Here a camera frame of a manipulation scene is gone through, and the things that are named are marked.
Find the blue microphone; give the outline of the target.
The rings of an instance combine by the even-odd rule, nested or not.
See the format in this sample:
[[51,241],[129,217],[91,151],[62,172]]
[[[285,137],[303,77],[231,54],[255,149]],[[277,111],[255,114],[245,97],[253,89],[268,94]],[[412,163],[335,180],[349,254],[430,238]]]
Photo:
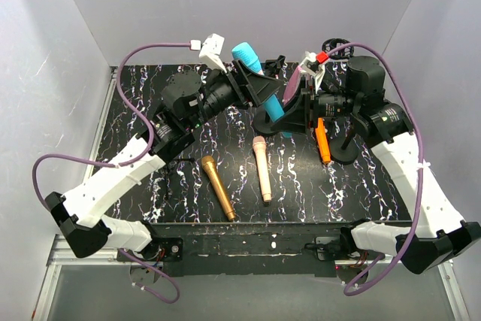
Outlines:
[[272,126],[284,115],[284,110],[275,94],[279,88],[277,80],[268,79],[262,70],[259,58],[247,42],[234,46],[231,50],[234,61],[239,62],[241,70],[246,72],[250,101],[255,105],[261,105],[264,112],[256,115],[253,120],[253,128],[263,136],[272,136],[278,133]]

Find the gold microphone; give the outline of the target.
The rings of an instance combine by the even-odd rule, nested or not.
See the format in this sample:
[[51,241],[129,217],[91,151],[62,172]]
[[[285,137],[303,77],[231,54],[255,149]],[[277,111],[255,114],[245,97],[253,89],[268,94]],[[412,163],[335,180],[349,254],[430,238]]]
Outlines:
[[233,222],[236,218],[234,208],[231,204],[230,198],[228,197],[228,193],[217,171],[217,165],[215,160],[213,159],[212,156],[204,156],[201,159],[201,164],[219,200],[222,211],[228,218],[228,221]]

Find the shock-mount tripod mic stand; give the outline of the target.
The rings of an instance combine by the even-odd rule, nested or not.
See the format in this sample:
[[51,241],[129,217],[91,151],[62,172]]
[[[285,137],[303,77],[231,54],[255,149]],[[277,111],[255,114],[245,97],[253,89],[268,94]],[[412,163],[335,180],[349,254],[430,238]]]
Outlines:
[[[349,41],[343,38],[329,38],[322,44],[322,51],[328,53],[341,45],[348,44]],[[342,50],[338,50],[331,56],[332,61],[343,62],[347,61],[354,56],[354,47],[346,47]]]

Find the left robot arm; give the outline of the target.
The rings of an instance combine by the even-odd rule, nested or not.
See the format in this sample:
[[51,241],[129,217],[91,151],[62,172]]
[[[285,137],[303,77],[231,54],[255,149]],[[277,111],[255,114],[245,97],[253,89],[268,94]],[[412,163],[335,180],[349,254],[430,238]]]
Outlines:
[[161,238],[145,221],[129,222],[106,211],[133,186],[171,163],[194,143],[194,131],[226,108],[258,107],[281,86],[280,80],[248,69],[235,60],[231,69],[209,72],[206,80],[192,70],[174,74],[149,128],[84,183],[65,194],[52,192],[47,207],[77,258],[104,247],[131,250],[146,260],[156,258]]

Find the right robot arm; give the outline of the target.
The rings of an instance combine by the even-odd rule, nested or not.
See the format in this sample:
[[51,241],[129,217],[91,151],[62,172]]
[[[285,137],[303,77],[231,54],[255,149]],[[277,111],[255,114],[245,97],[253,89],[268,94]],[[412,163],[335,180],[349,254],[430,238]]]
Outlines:
[[300,68],[313,84],[296,89],[274,128],[301,133],[319,118],[349,117],[350,134],[361,137],[387,170],[412,219],[411,227],[355,221],[341,230],[342,249],[390,255],[421,274],[473,246],[480,240],[480,224],[466,221],[452,206],[421,154],[406,109],[385,97],[387,67],[378,58],[354,56],[346,63],[343,84],[323,92],[327,60],[325,53],[306,54]]

